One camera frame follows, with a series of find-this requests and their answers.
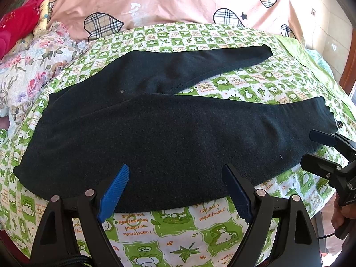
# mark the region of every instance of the human hand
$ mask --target human hand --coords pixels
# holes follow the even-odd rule
[[[332,226],[339,228],[345,221],[345,218],[356,219],[356,203],[340,207],[338,204],[339,195],[336,194],[334,201],[334,213],[332,215]]]

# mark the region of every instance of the black star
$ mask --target black star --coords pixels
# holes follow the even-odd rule
[[[245,15],[244,13],[240,16],[243,20],[247,20],[247,15]]]

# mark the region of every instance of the white wall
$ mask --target white wall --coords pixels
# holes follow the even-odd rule
[[[300,21],[306,46],[316,49],[340,80],[352,38],[352,26],[336,0],[291,0]]]

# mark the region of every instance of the black trousers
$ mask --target black trousers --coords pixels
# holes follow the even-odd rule
[[[171,95],[270,55],[265,45],[129,52],[86,81],[49,96],[14,173],[42,198],[68,198],[96,187],[126,163],[130,179],[117,212],[224,197],[225,163],[233,163],[253,184],[273,178],[317,150],[310,130],[337,130],[322,97],[264,105]]]

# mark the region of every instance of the screw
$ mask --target screw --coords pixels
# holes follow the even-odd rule
[[[95,194],[95,191],[92,190],[92,189],[89,189],[89,190],[86,190],[86,191],[85,191],[85,195],[86,195],[87,197],[91,197],[91,196],[94,195],[94,194]]]
[[[52,202],[56,202],[56,201],[58,201],[59,200],[59,196],[58,195],[54,195],[54,196],[52,196],[52,198],[51,198],[51,201]]]
[[[266,192],[265,192],[264,190],[262,190],[262,189],[258,189],[258,190],[256,191],[256,194],[258,194],[260,197],[263,197],[263,196],[266,195]]]
[[[293,195],[293,196],[291,196],[291,198],[296,202],[300,201],[300,197],[298,195]]]

